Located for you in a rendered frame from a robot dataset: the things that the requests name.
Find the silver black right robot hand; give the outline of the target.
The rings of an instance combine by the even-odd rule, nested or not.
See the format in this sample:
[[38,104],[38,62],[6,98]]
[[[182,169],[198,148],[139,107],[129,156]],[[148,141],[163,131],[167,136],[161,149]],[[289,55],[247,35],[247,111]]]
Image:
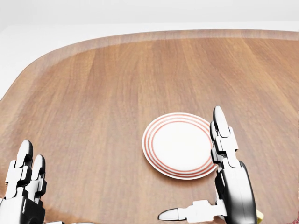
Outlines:
[[238,160],[238,144],[234,130],[226,121],[222,108],[213,110],[210,123],[213,147],[211,157],[218,166],[215,178],[217,200],[211,205],[208,200],[194,201],[187,208],[174,208],[158,215],[162,221],[200,223],[223,217],[226,224],[257,224],[256,202],[245,164]]

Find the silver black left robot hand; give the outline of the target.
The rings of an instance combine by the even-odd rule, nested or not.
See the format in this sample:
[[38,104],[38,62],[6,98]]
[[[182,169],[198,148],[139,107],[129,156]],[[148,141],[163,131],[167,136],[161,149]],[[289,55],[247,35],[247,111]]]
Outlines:
[[5,196],[0,198],[0,224],[65,224],[45,222],[41,197],[46,192],[45,158],[39,154],[33,160],[33,145],[24,140],[16,160],[9,164]]

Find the white plate with red rings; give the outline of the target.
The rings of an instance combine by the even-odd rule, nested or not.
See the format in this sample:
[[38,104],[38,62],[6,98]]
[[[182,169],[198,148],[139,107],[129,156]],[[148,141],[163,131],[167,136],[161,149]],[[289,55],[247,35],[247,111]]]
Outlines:
[[212,146],[209,122],[184,112],[154,119],[142,136],[142,150],[149,164],[179,180],[199,179],[216,170]]

